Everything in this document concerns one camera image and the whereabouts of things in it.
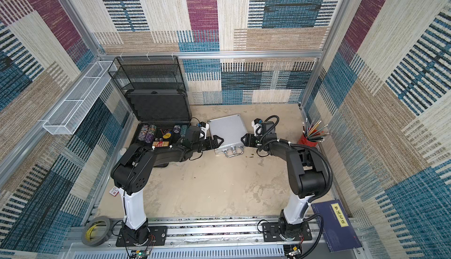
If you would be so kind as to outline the silver aluminium poker case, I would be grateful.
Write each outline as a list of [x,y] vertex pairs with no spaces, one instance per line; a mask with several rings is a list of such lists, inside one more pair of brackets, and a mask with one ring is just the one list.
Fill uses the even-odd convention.
[[241,138],[247,134],[243,119],[239,114],[208,121],[212,136],[222,138],[223,143],[215,150],[217,155],[227,158],[240,156],[244,153],[244,144]]

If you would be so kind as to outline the dark grey poker case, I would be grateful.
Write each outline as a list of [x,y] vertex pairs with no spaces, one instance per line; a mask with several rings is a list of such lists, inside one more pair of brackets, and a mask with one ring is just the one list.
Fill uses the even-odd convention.
[[[181,135],[174,134],[174,125],[190,125],[191,111],[186,92],[178,90],[159,90],[151,92],[149,90],[135,91],[126,97],[139,124],[134,133],[132,143],[141,146],[153,147],[152,144],[138,141],[137,137],[142,125],[156,125],[157,131],[154,141],[168,141],[169,146],[176,143]],[[164,140],[163,135],[172,131],[172,139]]]

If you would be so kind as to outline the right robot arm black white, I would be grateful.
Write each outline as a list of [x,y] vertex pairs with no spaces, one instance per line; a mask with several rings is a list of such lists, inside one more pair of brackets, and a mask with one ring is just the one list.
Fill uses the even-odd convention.
[[284,239],[291,240],[305,230],[312,202],[326,195],[332,187],[333,172],[327,158],[316,148],[292,143],[277,137],[276,126],[280,118],[272,115],[265,120],[251,122],[254,133],[245,134],[241,141],[246,147],[254,147],[257,153],[266,152],[279,157],[287,164],[291,195],[278,220]]

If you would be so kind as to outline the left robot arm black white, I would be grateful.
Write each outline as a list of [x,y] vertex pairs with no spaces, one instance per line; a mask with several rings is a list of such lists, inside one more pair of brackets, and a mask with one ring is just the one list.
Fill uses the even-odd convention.
[[130,145],[111,171],[111,178],[119,189],[124,211],[121,236],[125,245],[142,246],[150,242],[148,218],[144,211],[143,189],[153,168],[170,162],[184,162],[193,153],[218,149],[224,139],[207,135],[208,127],[188,127],[185,136],[166,147]]

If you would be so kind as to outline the teal chip stack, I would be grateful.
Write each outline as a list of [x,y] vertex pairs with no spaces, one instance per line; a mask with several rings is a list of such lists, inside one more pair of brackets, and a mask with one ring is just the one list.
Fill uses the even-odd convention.
[[188,129],[188,125],[182,125],[181,130],[180,130],[180,135],[182,137],[186,135],[187,129]]

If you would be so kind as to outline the small purple chip stack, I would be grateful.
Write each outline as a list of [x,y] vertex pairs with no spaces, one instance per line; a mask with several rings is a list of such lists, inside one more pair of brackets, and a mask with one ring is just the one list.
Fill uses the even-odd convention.
[[180,125],[174,125],[173,133],[179,134],[181,132],[181,126]]

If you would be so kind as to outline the texas holdem card deck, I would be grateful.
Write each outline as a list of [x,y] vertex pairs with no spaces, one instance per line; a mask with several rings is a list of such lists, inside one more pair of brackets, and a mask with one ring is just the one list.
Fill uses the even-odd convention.
[[152,146],[153,147],[169,147],[170,143],[168,141],[154,141]]

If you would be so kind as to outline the purple mixed chip stack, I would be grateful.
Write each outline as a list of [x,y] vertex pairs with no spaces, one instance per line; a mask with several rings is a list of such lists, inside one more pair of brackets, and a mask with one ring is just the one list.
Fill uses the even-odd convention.
[[148,144],[152,144],[155,140],[155,135],[157,131],[156,125],[150,125],[148,128],[148,132],[146,133],[146,136],[144,138],[144,142]]

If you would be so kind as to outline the bundle of coloured pencils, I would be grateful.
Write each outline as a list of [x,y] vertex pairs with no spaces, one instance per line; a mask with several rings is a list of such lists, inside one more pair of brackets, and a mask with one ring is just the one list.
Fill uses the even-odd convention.
[[329,135],[328,125],[323,124],[322,120],[310,122],[308,118],[305,119],[301,137],[306,141],[322,142]]

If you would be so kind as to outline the blue orange chip stack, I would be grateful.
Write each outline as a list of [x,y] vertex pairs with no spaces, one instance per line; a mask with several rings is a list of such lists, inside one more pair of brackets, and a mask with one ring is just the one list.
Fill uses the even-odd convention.
[[137,137],[138,141],[145,140],[148,130],[149,130],[149,125],[142,125],[140,132],[138,134],[138,137]]

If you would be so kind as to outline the black mesh shelf rack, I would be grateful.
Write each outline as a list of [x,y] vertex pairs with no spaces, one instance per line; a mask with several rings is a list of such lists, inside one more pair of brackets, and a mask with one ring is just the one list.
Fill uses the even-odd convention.
[[108,68],[108,74],[125,97],[141,90],[187,91],[176,56],[118,56]]

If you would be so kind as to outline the dark blue book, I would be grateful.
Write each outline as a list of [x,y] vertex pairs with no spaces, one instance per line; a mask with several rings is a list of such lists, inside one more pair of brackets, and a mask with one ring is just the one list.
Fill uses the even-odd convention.
[[323,238],[331,253],[362,247],[340,200],[314,203],[311,207],[323,217]]

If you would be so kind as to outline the grey tape roll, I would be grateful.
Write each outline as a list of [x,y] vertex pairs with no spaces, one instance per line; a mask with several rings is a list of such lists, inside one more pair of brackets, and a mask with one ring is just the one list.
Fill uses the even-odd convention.
[[97,247],[112,236],[112,221],[106,216],[93,219],[85,226],[82,233],[82,243],[89,247]]

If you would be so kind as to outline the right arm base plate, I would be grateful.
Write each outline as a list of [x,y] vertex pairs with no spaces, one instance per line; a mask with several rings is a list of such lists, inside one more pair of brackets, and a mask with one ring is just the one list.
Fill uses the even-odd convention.
[[284,224],[264,221],[258,225],[265,242],[310,241],[312,234],[307,222],[301,224]]

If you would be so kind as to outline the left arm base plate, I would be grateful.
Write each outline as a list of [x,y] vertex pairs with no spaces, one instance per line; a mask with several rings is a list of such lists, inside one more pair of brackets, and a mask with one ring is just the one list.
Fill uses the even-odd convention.
[[116,247],[164,246],[166,236],[167,226],[141,227],[137,230],[124,226],[120,229]]

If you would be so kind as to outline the white mesh wall basket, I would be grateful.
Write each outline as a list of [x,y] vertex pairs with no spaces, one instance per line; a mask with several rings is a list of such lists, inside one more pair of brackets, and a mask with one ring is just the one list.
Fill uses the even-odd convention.
[[111,61],[98,61],[44,122],[51,135],[74,134],[110,81]]

